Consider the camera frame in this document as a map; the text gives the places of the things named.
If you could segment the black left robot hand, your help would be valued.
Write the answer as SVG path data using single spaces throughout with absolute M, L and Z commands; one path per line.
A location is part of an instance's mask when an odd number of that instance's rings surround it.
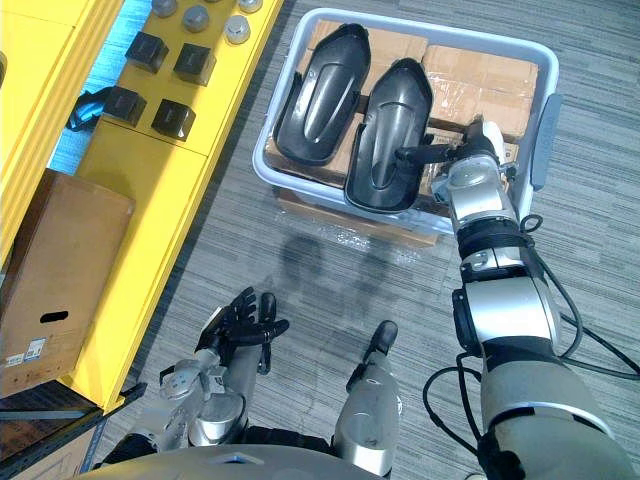
M 289 328 L 286 319 L 277 320 L 274 294 L 265 292 L 257 299 L 249 286 L 230 304 L 218 307 L 201 330 L 194 352 L 212 350 L 220 364 L 228 367 L 239 347 L 260 347 L 257 373 L 267 375 L 271 370 L 271 343 Z

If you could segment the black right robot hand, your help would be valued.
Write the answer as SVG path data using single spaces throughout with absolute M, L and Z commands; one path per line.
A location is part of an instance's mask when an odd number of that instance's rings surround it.
M 497 165 L 505 160 L 504 141 L 495 122 L 474 120 L 465 130 L 462 143 L 420 144 L 415 147 L 400 147 L 395 157 L 404 164 L 430 165 L 455 162 L 474 155 L 488 155 Z

